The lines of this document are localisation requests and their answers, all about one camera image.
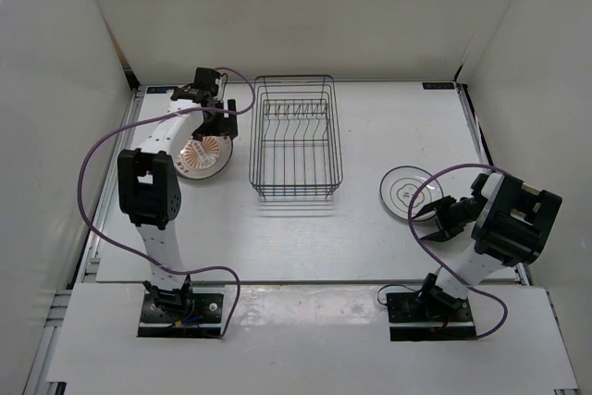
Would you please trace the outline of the red-patterned plate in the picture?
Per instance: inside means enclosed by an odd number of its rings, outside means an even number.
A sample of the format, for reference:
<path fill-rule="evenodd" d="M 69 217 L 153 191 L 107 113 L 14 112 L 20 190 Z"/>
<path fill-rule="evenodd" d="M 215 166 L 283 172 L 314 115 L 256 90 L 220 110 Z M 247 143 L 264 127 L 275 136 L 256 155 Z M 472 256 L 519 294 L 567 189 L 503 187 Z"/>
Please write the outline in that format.
<path fill-rule="evenodd" d="M 188 180 L 207 180 L 221 174 L 230 164 L 230 157 L 179 156 L 175 168 L 180 177 Z"/>
<path fill-rule="evenodd" d="M 214 156 L 231 157 L 233 153 L 233 141 L 222 137 L 205 137 L 202 140 L 189 140 L 181 149 L 179 156 Z"/>

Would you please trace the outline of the white plate teal rim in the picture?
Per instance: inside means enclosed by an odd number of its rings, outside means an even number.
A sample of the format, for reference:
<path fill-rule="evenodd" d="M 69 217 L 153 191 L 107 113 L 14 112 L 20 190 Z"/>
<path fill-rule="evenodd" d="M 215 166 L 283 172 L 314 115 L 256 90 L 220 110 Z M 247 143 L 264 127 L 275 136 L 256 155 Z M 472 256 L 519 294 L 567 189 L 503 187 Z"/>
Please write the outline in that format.
<path fill-rule="evenodd" d="M 379 198 L 386 210 L 398 219 L 408 220 L 408 209 L 417 189 L 431 174 L 415 166 L 398 166 L 388 171 L 380 181 Z M 415 216 L 426 204 L 431 204 L 444 197 L 444 192 L 437 180 L 423 188 L 412 206 Z"/>

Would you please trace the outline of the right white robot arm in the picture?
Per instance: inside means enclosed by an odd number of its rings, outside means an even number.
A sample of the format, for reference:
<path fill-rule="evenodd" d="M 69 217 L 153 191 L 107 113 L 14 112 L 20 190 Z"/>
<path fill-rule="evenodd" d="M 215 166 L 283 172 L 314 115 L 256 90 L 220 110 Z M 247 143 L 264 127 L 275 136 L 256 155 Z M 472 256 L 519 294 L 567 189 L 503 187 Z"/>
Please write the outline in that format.
<path fill-rule="evenodd" d="M 494 272 L 535 262 L 561 204 L 559 195 L 500 173 L 479 174 L 468 198 L 445 196 L 425 204 L 416 214 L 433 214 L 438 230 L 425 235 L 424 241 L 449 241 L 471 223 L 474 244 L 456 265 L 427 275 L 415 298 L 416 312 L 425 320 L 435 321 L 461 308 L 469 289 Z"/>

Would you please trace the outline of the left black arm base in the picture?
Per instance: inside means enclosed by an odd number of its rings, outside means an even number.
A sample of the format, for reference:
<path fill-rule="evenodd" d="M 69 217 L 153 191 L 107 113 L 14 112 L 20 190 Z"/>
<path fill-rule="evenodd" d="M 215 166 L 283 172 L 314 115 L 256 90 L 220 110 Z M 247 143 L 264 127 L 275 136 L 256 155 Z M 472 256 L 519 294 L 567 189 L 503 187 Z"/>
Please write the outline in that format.
<path fill-rule="evenodd" d="M 181 308 L 166 308 L 153 294 L 144 293 L 138 338 L 216 339 L 222 333 L 225 296 L 222 287 L 193 287 Z"/>

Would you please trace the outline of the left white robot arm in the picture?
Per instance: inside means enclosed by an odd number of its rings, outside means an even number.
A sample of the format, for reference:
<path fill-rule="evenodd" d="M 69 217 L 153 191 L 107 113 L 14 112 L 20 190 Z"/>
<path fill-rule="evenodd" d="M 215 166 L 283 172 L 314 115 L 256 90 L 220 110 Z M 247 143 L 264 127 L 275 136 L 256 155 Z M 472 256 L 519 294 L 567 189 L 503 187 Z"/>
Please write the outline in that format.
<path fill-rule="evenodd" d="M 174 321 L 187 319 L 194 308 L 175 227 L 182 201 L 179 182 L 221 172 L 238 135 L 236 103 L 221 98 L 222 85 L 220 72 L 197 68 L 192 83 L 170 95 L 166 119 L 137 148 L 117 157 L 120 210 L 153 260 L 144 287 L 154 305 Z"/>

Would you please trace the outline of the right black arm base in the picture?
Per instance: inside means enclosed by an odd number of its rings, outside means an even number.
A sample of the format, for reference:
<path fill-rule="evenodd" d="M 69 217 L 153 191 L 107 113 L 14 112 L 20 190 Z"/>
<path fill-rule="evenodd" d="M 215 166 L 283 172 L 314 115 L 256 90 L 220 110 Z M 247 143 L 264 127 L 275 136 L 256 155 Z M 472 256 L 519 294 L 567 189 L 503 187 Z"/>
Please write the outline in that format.
<path fill-rule="evenodd" d="M 405 341 L 470 340 L 475 321 L 467 299 L 456 309 L 420 298 L 418 291 L 389 291 L 381 301 L 388 311 L 389 339 Z"/>

